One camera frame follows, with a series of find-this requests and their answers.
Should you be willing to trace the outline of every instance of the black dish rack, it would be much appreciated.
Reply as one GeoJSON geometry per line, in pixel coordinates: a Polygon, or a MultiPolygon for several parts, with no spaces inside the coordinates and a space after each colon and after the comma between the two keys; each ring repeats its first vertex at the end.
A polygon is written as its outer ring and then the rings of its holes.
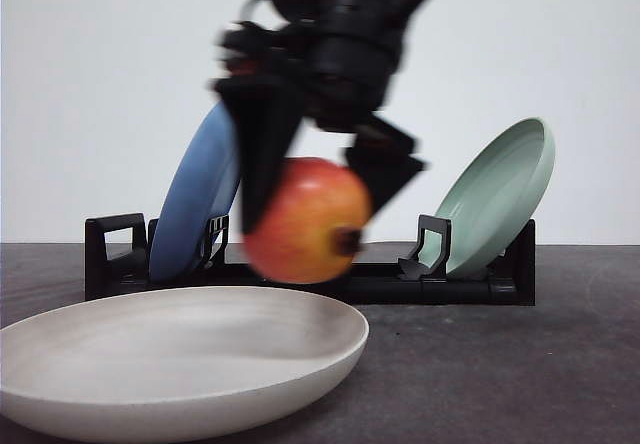
{"type": "Polygon", "coordinates": [[[356,262],[350,270],[320,284],[291,285],[268,281],[246,262],[227,262],[229,216],[207,222],[203,257],[191,272],[170,281],[149,279],[149,254],[157,219],[146,228],[142,214],[87,219],[85,222],[85,300],[132,292],[191,286],[250,285],[314,292],[348,304],[489,304],[535,305],[535,222],[529,220],[513,242],[496,257],[482,278],[453,280],[446,276],[451,251],[451,221],[418,218],[418,238],[407,256],[395,262],[356,262]],[[109,258],[108,232],[132,229],[131,251],[109,258]],[[221,233],[220,244],[214,243],[221,233]],[[440,235],[440,255],[431,267],[418,261],[428,234],[440,235]]]}

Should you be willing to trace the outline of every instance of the white backdrop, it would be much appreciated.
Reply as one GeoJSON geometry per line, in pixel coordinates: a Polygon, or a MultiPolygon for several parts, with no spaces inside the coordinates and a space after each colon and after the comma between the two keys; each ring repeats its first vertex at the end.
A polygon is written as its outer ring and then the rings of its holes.
{"type": "MultiPolygon", "coordinates": [[[[2,0],[4,242],[81,242],[87,217],[159,214],[215,102],[213,43],[242,2],[2,0]]],[[[488,142],[538,116],[557,144],[539,241],[640,244],[639,11],[640,0],[421,7],[383,114],[421,138],[433,167],[367,238],[413,239],[417,215],[488,142]]],[[[256,17],[278,22],[267,6],[256,17]]],[[[292,154],[338,159],[346,142],[306,127],[292,154]]]]}

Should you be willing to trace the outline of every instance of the green plate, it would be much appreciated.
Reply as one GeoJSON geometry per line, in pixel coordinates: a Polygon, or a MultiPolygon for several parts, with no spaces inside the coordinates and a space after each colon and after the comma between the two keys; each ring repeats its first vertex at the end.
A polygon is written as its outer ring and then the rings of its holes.
{"type": "MultiPolygon", "coordinates": [[[[516,238],[547,189],[554,161],[553,136],[538,119],[510,127],[474,159],[435,214],[451,220],[447,276],[484,271],[516,238]]],[[[427,236],[419,254],[426,265],[440,254],[434,237],[427,236]]]]}

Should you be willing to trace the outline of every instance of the beige plate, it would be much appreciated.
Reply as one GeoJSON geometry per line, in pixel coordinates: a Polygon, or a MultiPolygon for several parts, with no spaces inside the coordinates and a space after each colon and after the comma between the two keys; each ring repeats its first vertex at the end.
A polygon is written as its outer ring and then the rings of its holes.
{"type": "Polygon", "coordinates": [[[76,304],[0,331],[1,411],[89,442],[227,434],[329,392],[368,332],[356,309],[285,289],[172,289],[76,304]]]}

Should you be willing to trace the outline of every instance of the red apple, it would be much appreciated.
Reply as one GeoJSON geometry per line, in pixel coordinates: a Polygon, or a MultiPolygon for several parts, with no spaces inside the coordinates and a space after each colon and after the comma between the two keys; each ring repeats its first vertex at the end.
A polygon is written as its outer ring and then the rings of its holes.
{"type": "Polygon", "coordinates": [[[277,282],[333,279],[351,265],[371,217],[368,190],[353,171],[324,159],[286,161],[261,221],[244,236],[250,265],[277,282]]]}

